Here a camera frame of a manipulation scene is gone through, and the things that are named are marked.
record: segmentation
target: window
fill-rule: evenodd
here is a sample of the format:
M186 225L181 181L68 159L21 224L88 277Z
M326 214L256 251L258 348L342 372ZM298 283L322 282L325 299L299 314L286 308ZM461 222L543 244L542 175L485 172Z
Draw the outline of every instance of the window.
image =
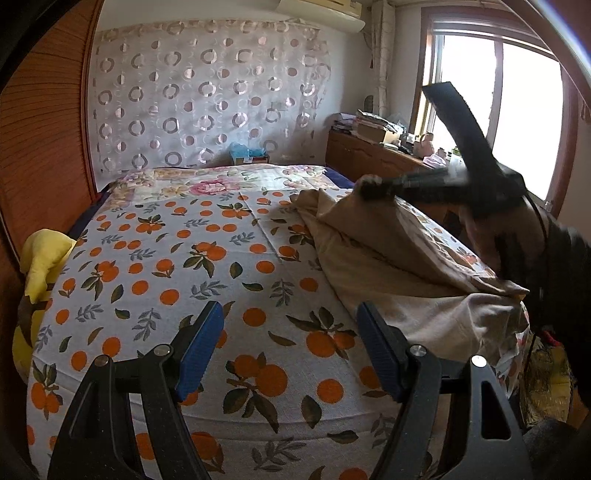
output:
M528 190L551 206L554 172L564 170L557 168L565 111L560 64L512 14L487 9L489 14L483 15L483 10L423 9L428 13L423 15L426 55L420 85L452 82L496 159L520 172ZM435 148L451 151L455 147L419 91L413 118L411 128L417 133L432 132Z

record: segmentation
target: wooden window frame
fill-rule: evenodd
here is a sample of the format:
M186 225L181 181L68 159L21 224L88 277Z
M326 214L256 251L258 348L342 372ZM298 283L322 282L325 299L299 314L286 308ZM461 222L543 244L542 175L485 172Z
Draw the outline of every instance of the wooden window frame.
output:
M513 13L492 9L492 8L480 8L480 7L423 7L421 9L421 44L419 52L419 64L417 72L417 83L415 86L415 96L413 101L413 113L411 115L411 122L409 131L411 132L423 132L426 126L431 120L433 124L434 113L432 108L429 108L424 95L422 95L421 88L423 85L437 81L437 47L439 42L436 40L436 36L432 33L433 21L437 17L442 15L452 15L466 18L486 18L487 20L501 20L511 21L517 24L523 25L525 30L529 28L521 22ZM470 34L465 36L487 38L493 40L492 37L485 35ZM499 115L500 115L500 97L502 93L502 62L503 62L503 49L502 43L509 43L519 47L525 47L521 42L513 42L510 39L503 38L502 40L495 41L495 56L497 61L497 68L495 70L495 89L493 92L493 102L491 117L489 120L489 129L486 133L486 139L490 145L494 144L496 129L498 127ZM557 60L552 53L544 51L543 48L538 48L540 45L532 46L530 50L546 55L550 58ZM562 112L562 129L560 134L560 140L558 144L558 154L556 163L554 165L554 173L548 188L548 193L545 199L540 199L541 205L544 206L554 217L558 217L564 198L566 196L566 190L570 181L570 174L573 167L574 155L576 152L577 144L577 132L579 126L579 93L574 86L573 81L564 69L561 70L563 79L563 112Z

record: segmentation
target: air conditioner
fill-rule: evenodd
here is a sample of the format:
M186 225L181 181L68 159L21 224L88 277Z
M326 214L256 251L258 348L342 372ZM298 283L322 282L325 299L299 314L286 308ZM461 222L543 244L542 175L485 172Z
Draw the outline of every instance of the air conditioner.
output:
M362 5L350 0L281 0L280 14L301 18L347 33L357 33L365 26Z

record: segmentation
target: curtain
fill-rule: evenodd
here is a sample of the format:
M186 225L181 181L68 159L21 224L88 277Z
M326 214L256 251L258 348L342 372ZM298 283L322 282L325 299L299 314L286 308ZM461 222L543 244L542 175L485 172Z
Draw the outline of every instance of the curtain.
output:
M211 167L233 142L309 163L330 78L326 40L289 22L183 20L97 34L89 136L97 184L125 171Z
M374 113L382 117L389 115L388 70L394 48L395 8L387 0L380 0L371 6L372 16L372 54L376 92L374 94Z

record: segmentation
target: blue gripper pad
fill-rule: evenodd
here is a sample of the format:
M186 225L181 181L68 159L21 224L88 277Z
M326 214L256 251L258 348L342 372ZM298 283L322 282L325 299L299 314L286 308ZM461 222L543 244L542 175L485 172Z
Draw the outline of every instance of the blue gripper pad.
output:
M357 308L357 326L382 388L395 401L404 401L407 390L402 384L402 373L406 365L401 365L401 361L407 359L406 338L399 330L400 335L395 335L370 302Z
M182 333L186 335L181 344L189 343L179 362L178 382L175 387L181 401L198 389L222 329L222 306L216 301L209 301L195 323L183 328L177 334L177 336Z

